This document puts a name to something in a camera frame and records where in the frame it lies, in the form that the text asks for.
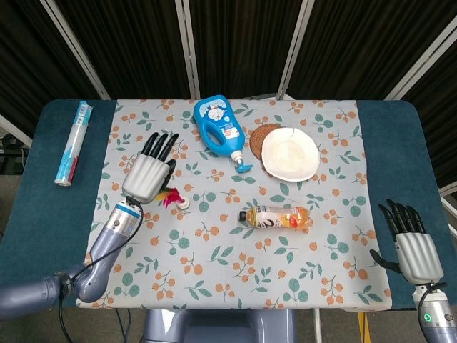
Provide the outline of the brown woven rattan coaster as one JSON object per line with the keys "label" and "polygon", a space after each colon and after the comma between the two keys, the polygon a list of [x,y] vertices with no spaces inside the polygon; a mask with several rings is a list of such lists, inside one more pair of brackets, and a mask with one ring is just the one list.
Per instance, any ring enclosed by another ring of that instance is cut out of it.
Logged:
{"label": "brown woven rattan coaster", "polygon": [[249,139],[249,146],[253,155],[261,160],[261,151],[264,139],[276,129],[280,129],[281,125],[278,124],[264,124],[259,126],[253,131]]}

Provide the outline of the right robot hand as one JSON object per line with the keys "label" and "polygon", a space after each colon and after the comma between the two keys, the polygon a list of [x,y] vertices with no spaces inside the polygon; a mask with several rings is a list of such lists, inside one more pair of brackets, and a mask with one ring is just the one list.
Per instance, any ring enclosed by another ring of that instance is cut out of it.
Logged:
{"label": "right robot hand", "polygon": [[402,274],[413,285],[437,284],[444,276],[434,241],[426,232],[419,213],[411,206],[404,206],[391,199],[388,206],[379,204],[393,243],[398,261],[391,262],[375,251],[370,255],[379,266]]}

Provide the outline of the orange drink bottle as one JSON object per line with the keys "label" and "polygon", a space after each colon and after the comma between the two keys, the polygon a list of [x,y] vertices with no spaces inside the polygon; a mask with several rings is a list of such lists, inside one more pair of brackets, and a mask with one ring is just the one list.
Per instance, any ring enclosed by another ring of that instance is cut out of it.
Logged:
{"label": "orange drink bottle", "polygon": [[248,227],[262,229],[304,229],[311,223],[309,212],[303,207],[256,206],[249,210],[241,210],[238,213],[238,220]]}

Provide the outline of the colourful feather shuttlecock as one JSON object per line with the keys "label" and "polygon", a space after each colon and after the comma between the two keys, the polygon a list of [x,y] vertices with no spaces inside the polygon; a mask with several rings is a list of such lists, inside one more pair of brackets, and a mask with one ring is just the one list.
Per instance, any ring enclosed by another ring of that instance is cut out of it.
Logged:
{"label": "colourful feather shuttlecock", "polygon": [[189,199],[181,196],[176,188],[166,187],[154,197],[154,200],[160,202],[165,208],[172,204],[179,209],[188,209],[190,206]]}

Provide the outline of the grey robot torso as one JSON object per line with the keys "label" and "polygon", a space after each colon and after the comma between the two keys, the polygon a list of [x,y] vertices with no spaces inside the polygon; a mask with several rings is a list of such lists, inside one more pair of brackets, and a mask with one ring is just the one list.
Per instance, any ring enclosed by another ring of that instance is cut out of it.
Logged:
{"label": "grey robot torso", "polygon": [[140,343],[296,343],[290,309],[149,309]]}

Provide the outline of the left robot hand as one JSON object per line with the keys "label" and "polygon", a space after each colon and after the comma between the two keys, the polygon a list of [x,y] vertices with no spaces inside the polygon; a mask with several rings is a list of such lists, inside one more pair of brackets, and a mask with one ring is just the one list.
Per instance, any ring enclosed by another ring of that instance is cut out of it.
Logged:
{"label": "left robot hand", "polygon": [[176,168],[176,160],[169,154],[178,138],[178,133],[154,132],[147,139],[122,184],[128,205],[148,204],[166,189]]}

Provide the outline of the blue detergent bottle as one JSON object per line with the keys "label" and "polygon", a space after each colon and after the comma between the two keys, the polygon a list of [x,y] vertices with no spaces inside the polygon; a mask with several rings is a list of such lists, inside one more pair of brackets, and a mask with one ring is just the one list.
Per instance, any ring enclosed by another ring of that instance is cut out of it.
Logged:
{"label": "blue detergent bottle", "polygon": [[229,157],[239,174],[251,171],[253,165],[243,160],[245,134],[226,97],[218,94],[198,101],[194,106],[194,120],[210,151]]}

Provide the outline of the plastic wrap roll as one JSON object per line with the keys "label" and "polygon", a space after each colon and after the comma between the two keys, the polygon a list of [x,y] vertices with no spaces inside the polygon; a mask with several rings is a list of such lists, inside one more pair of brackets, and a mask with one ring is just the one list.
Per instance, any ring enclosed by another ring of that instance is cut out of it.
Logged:
{"label": "plastic wrap roll", "polygon": [[87,101],[80,101],[74,117],[74,122],[67,139],[59,169],[54,180],[55,184],[63,187],[71,186],[79,160],[79,154],[84,142],[86,130],[91,118],[92,107]]}

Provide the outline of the white paper plate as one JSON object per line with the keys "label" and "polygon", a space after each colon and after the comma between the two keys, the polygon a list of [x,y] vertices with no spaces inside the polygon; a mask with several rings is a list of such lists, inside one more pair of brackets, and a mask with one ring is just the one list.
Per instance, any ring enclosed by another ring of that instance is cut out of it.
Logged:
{"label": "white paper plate", "polygon": [[273,177],[287,182],[310,179],[320,164],[314,140],[297,128],[274,129],[264,139],[261,162]]}

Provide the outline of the fruit print tablecloth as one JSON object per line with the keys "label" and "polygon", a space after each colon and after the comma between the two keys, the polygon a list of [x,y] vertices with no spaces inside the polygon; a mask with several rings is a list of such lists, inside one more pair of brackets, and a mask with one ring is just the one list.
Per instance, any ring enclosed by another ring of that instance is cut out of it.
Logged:
{"label": "fruit print tablecloth", "polygon": [[[238,174],[229,158],[201,141],[192,100],[117,101],[89,241],[123,199],[122,181],[155,131],[179,134],[170,184],[190,206],[147,204],[106,291],[89,306],[391,308],[387,274],[370,255],[378,241],[357,103],[234,100],[231,106],[246,136],[264,124],[307,133],[320,154],[317,172],[304,182],[270,177],[245,147],[253,168]],[[256,206],[303,207],[311,223],[304,229],[242,224],[238,213]]]}

